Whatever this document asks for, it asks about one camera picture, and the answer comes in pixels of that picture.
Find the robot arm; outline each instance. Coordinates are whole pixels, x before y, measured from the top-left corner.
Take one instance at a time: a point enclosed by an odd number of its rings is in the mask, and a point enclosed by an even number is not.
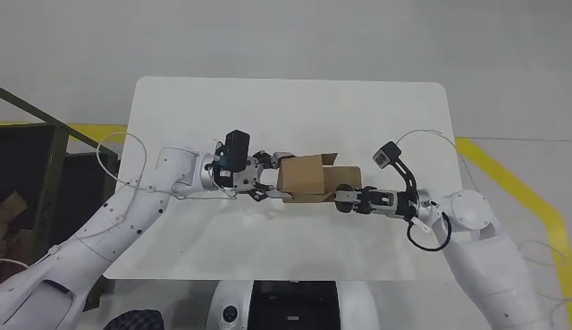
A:
[[[374,155],[384,168],[393,166],[405,179],[406,191],[365,187],[353,190],[340,185],[335,203],[341,212],[380,214],[432,229],[450,270],[465,294],[486,317],[492,329],[548,330],[550,321],[538,308],[526,263],[517,246],[502,229],[489,202],[480,193],[462,190],[439,197],[429,190],[415,190],[415,179],[399,160],[393,142]],[[470,241],[457,241],[452,233],[469,233]]]
[[[161,150],[151,183],[139,185],[146,190],[121,188],[69,240],[0,284],[0,328],[73,329],[94,283],[161,216],[169,193],[216,190],[200,181],[209,159],[180,148]],[[179,184],[189,173],[196,181]]]
[[[119,189],[70,239],[0,284],[0,329],[75,328],[97,279],[161,216],[171,195],[229,186],[256,201],[290,197],[259,180],[291,154],[249,157],[248,142],[246,133],[233,131],[214,154],[163,148],[149,183],[128,182],[134,187]]]

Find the white tabletop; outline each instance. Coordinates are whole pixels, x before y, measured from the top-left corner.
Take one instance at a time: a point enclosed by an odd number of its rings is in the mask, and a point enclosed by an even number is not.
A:
[[[364,186],[403,190],[373,153],[414,129],[453,138],[444,88],[434,83],[146,77],[136,87],[128,131],[146,144],[149,168],[162,146],[213,151],[213,139],[239,129],[250,153],[339,152],[358,165]],[[418,187],[461,189],[455,150],[429,134],[405,138],[402,160]],[[140,172],[139,144],[127,138],[120,177]],[[275,179],[276,172],[263,175]],[[408,243],[407,224],[342,214],[332,203],[280,200],[171,200],[167,211],[105,272],[113,279],[408,280],[451,279],[441,254]],[[432,235],[414,232],[436,245]]]

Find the brown cardboard box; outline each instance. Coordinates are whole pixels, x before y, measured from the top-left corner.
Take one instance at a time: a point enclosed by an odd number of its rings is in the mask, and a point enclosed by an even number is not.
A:
[[[277,188],[292,199],[285,203],[333,202],[340,183],[361,188],[361,171],[357,166],[332,166],[338,154],[293,157],[282,160]]]
[[[26,201],[14,191],[7,199],[0,203],[0,224],[7,224],[14,217],[26,209]]]

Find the cardboard pile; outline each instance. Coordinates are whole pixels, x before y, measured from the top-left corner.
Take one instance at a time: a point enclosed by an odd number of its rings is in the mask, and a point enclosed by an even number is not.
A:
[[[9,232],[8,229],[10,221],[27,207],[26,201],[16,191],[0,202],[0,258],[20,260],[24,263],[28,262],[31,231],[19,230],[13,233]],[[0,283],[21,270],[23,270],[21,266],[11,263],[0,263]]]
[[[337,153],[332,153],[283,159],[276,186],[292,195],[292,199],[284,202],[333,202],[339,184],[361,188],[359,167],[333,166],[337,156]]]

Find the yellow floor line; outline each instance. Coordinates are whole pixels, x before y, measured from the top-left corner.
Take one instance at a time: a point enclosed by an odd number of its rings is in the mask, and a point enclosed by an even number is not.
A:
[[[0,122],[2,125],[21,125],[26,124],[26,122]],[[81,132],[82,134],[88,136],[89,138],[100,141],[105,136],[117,131],[127,131],[127,126],[125,125],[105,125],[105,124],[90,124],[90,123],[71,123],[68,126]],[[125,141],[125,135],[113,135],[109,137],[105,142],[119,142],[123,143]]]
[[[469,159],[489,177],[495,180],[510,196],[532,211],[543,222],[546,228],[548,243],[566,256],[563,261],[557,252],[552,252],[560,289],[564,298],[572,298],[572,250],[568,242],[568,233],[564,218],[560,212],[538,196],[514,174],[488,156],[473,141],[466,138],[455,138],[458,152]],[[568,322],[572,329],[572,303],[566,305]]]

